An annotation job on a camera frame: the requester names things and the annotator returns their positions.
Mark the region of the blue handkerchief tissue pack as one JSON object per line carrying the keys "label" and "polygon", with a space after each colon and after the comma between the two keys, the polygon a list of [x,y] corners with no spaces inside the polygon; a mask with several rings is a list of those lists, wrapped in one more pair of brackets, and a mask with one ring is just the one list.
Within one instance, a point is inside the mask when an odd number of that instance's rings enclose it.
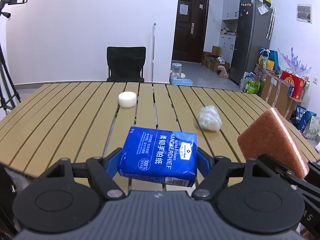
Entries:
{"label": "blue handkerchief tissue pack", "polygon": [[132,126],[117,168],[127,178],[192,187],[197,178],[197,134]]}

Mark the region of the orange scrub sponge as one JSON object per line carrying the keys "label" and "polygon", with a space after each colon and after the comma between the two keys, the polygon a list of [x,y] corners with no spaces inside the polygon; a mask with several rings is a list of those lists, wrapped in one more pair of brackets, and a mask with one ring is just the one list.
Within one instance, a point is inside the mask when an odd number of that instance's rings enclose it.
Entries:
{"label": "orange scrub sponge", "polygon": [[276,108],[259,116],[237,138],[245,159],[268,155],[304,179],[309,172],[308,162],[289,133]]}

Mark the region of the white crumpled plastic bag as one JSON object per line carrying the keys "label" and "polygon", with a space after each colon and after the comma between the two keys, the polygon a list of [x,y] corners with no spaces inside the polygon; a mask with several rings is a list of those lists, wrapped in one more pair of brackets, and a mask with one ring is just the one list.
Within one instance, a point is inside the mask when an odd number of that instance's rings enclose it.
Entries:
{"label": "white crumpled plastic bag", "polygon": [[217,132],[221,129],[222,121],[214,105],[205,106],[199,112],[199,126],[202,129]]}

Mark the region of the white round foam disc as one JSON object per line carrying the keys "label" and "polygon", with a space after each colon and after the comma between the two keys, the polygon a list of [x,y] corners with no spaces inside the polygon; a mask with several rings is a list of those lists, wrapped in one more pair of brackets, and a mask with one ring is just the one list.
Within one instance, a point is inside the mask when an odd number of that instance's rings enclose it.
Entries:
{"label": "white round foam disc", "polygon": [[125,91],[118,95],[120,107],[131,108],[137,104],[137,94],[131,91]]}

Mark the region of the tan folding table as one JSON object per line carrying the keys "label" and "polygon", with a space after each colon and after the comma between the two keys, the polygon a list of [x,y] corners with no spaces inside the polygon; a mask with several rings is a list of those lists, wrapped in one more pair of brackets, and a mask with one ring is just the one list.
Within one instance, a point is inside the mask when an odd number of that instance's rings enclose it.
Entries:
{"label": "tan folding table", "polygon": [[[120,107],[118,95],[137,94],[137,104]],[[202,129],[200,110],[214,105],[217,132]],[[74,163],[105,157],[123,146],[131,126],[197,134],[212,156],[243,162],[238,136],[269,108],[255,94],[151,83],[76,82],[43,85],[1,120],[1,164],[21,192],[57,160]]]}

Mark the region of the green snack bag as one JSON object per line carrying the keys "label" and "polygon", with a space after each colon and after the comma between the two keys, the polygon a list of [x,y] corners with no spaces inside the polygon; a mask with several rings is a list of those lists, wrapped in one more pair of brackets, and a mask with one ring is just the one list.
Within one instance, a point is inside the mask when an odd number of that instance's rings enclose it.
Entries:
{"label": "green snack bag", "polygon": [[249,94],[257,94],[260,90],[260,81],[249,80],[246,82],[244,92]]}

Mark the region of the blue pet water dispenser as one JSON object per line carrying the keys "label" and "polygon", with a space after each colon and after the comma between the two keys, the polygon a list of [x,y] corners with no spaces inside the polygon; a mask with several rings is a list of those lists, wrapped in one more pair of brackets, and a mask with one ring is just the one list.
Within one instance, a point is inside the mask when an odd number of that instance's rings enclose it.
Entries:
{"label": "blue pet water dispenser", "polygon": [[170,84],[175,86],[192,86],[193,82],[185,77],[182,73],[182,65],[180,63],[172,63],[170,73]]}

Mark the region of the cardboard boxes stack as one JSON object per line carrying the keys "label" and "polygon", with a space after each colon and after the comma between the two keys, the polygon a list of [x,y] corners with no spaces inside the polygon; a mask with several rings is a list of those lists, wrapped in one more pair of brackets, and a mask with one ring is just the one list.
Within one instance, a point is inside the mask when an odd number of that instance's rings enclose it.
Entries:
{"label": "cardboard boxes stack", "polygon": [[276,108],[287,120],[291,118],[296,106],[302,102],[292,97],[292,94],[292,85],[274,75],[266,74],[261,98],[271,107]]}

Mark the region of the red gift box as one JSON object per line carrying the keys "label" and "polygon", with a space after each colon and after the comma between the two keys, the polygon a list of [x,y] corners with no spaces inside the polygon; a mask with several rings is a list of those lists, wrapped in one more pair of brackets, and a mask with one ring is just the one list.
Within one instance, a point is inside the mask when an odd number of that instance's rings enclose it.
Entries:
{"label": "red gift box", "polygon": [[281,73],[281,79],[289,84],[289,91],[287,95],[299,100],[302,95],[305,80],[286,71]]}

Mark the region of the black folding camp chair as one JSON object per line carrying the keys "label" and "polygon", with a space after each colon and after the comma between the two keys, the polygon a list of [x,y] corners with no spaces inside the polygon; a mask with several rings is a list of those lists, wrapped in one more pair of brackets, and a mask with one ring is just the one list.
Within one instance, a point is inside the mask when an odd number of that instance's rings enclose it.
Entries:
{"label": "black folding camp chair", "polygon": [[144,83],[145,47],[107,47],[107,82]]}

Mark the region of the white cabinet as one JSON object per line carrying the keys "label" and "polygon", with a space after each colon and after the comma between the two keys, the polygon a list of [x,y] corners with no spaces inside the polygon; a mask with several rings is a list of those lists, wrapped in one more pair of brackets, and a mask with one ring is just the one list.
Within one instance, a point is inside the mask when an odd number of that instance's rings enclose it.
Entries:
{"label": "white cabinet", "polygon": [[220,27],[220,56],[229,64],[232,62],[241,0],[223,0]]}

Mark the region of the dark brown door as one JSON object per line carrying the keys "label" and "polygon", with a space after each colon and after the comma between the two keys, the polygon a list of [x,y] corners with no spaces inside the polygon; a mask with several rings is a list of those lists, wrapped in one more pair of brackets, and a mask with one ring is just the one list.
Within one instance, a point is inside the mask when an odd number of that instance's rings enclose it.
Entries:
{"label": "dark brown door", "polygon": [[178,0],[172,59],[200,63],[207,29],[209,0]]}

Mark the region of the dark grey refrigerator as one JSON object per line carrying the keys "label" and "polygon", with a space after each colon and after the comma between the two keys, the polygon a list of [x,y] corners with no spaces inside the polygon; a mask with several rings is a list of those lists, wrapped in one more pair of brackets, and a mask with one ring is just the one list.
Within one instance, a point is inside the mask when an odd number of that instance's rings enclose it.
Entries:
{"label": "dark grey refrigerator", "polygon": [[272,9],[260,0],[239,2],[238,25],[229,69],[229,79],[237,85],[244,72],[253,72],[260,57],[260,49],[268,49],[267,37]]}

